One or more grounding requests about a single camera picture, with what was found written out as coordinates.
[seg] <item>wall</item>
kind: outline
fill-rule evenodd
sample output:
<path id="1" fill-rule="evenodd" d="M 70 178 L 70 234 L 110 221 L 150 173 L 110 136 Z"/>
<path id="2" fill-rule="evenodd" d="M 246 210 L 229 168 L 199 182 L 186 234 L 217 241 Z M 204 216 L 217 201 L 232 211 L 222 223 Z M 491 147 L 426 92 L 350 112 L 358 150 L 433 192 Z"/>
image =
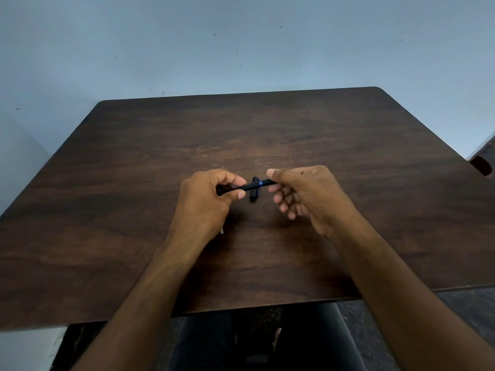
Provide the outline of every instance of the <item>wall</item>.
<path id="1" fill-rule="evenodd" d="M 103 99 L 379 86 L 468 157 L 495 130 L 493 15 L 495 0 L 2 0 L 0 213 Z M 50 331 L 0 334 L 0 370 L 46 369 Z"/>

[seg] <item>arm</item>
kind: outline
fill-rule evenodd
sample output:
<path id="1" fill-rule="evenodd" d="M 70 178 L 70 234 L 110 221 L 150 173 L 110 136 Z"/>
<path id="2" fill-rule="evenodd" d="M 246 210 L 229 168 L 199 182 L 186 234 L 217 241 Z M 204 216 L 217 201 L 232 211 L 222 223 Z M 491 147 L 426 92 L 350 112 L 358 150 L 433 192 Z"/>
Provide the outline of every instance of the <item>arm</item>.
<path id="1" fill-rule="evenodd" d="M 230 205 L 245 196 L 242 190 L 218 196 L 215 187 L 246 183 L 222 169 L 198 172 L 182 182 L 167 238 L 73 371 L 151 367 L 182 281 L 206 244 L 220 232 Z"/>
<path id="2" fill-rule="evenodd" d="M 323 166 L 269 169 L 280 210 L 307 215 L 337 248 L 404 370 L 492 370 L 495 352 L 428 289 Z"/>

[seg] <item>gray floor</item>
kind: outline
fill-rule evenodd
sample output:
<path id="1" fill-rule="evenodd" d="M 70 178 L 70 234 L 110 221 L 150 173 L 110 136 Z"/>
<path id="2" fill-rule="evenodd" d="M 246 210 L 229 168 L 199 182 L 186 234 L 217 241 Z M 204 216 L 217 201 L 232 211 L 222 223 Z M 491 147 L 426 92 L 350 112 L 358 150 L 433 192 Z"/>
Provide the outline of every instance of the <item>gray floor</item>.
<path id="1" fill-rule="evenodd" d="M 495 288 L 443 292 L 438 296 L 495 347 Z M 337 305 L 368 371 L 399 370 L 364 302 L 340 302 Z M 173 319 L 169 326 L 157 370 L 168 370 L 179 320 Z"/>

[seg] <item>leg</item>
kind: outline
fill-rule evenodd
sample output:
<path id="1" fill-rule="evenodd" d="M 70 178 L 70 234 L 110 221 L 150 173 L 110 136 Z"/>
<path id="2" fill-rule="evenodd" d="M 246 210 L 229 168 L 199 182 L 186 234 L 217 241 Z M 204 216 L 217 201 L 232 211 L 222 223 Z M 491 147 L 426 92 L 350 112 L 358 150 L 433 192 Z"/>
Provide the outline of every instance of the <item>leg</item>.
<path id="1" fill-rule="evenodd" d="M 366 370 L 335 303 L 284 308 L 281 326 L 276 369 Z"/>
<path id="2" fill-rule="evenodd" d="M 236 336 L 229 313 L 200 314 L 182 318 L 171 371 L 239 369 Z"/>

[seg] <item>brown tabletop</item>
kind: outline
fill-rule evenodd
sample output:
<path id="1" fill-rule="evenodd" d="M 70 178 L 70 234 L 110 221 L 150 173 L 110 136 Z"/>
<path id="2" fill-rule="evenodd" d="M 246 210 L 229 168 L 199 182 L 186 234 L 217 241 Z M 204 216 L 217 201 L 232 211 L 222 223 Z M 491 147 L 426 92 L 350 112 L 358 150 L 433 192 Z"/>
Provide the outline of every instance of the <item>brown tabletop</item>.
<path id="1" fill-rule="evenodd" d="M 379 88 L 99 103 L 0 221 L 0 329 L 108 319 L 166 236 L 181 180 L 323 164 L 433 289 L 495 283 L 495 190 Z M 359 293 L 266 189 L 236 203 L 176 314 Z"/>

